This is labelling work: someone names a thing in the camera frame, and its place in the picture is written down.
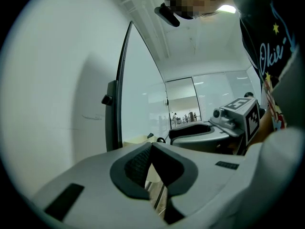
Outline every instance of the headset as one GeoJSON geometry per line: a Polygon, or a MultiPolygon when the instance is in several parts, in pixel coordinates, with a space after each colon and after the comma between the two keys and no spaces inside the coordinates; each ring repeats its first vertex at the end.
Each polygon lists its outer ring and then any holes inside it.
{"type": "Polygon", "coordinates": [[[180,25],[180,22],[174,15],[174,13],[186,20],[192,20],[196,17],[193,12],[184,11],[183,9],[181,9],[181,6],[177,6],[176,0],[164,1],[165,2],[162,3],[160,7],[154,9],[154,12],[169,25],[174,27],[178,27],[180,25]]]}

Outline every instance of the black slot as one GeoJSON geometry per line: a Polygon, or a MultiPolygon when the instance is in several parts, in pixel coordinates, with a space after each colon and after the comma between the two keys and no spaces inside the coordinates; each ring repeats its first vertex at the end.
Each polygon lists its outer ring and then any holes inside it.
{"type": "Polygon", "coordinates": [[[218,161],[215,165],[224,167],[224,168],[228,168],[228,169],[232,169],[232,170],[237,170],[237,168],[239,167],[239,164],[233,164],[233,163],[228,163],[228,162],[224,162],[224,161],[218,161]]]}
{"type": "Polygon", "coordinates": [[[44,210],[48,215],[62,221],[67,215],[85,187],[71,183],[59,196],[44,210]]]}

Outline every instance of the white wall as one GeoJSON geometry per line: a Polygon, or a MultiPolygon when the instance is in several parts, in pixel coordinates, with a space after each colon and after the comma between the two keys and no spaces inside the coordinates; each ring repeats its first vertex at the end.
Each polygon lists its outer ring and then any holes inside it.
{"type": "Polygon", "coordinates": [[[106,151],[101,99],[128,28],[116,0],[32,0],[1,52],[1,154],[31,197],[106,151]]]}

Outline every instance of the ceiling light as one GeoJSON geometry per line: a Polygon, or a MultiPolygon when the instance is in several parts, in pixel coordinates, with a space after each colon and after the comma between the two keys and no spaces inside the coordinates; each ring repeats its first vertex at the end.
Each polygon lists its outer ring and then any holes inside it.
{"type": "Polygon", "coordinates": [[[224,11],[224,12],[229,12],[229,13],[235,13],[236,12],[236,8],[234,8],[233,6],[230,6],[230,5],[223,5],[218,10],[219,11],[224,11]]]}

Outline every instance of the star print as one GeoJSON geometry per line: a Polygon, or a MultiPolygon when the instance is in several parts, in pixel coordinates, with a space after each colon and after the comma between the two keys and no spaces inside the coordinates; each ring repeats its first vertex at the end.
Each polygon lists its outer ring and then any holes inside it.
{"type": "Polygon", "coordinates": [[[274,119],[274,117],[272,116],[272,122],[273,122],[273,126],[275,128],[276,131],[280,130],[281,129],[281,126],[282,126],[282,121],[276,121],[274,119]]]}
{"type": "Polygon", "coordinates": [[[267,82],[270,82],[270,75],[268,72],[266,73],[266,80],[267,80],[267,82]]]}
{"type": "Polygon", "coordinates": [[[278,25],[277,25],[276,23],[273,25],[273,30],[275,31],[275,34],[276,34],[276,35],[279,33],[279,31],[278,31],[278,25]]]}

